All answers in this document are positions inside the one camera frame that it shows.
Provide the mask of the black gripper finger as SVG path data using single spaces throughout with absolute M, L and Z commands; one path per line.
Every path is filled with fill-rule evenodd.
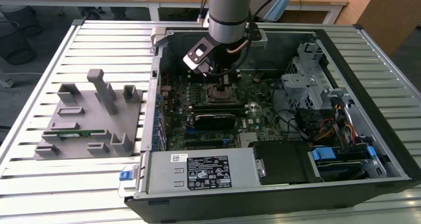
M 227 88 L 232 87 L 232 80 L 229 75 L 224 75 L 219 79 L 219 90 L 224 91 Z

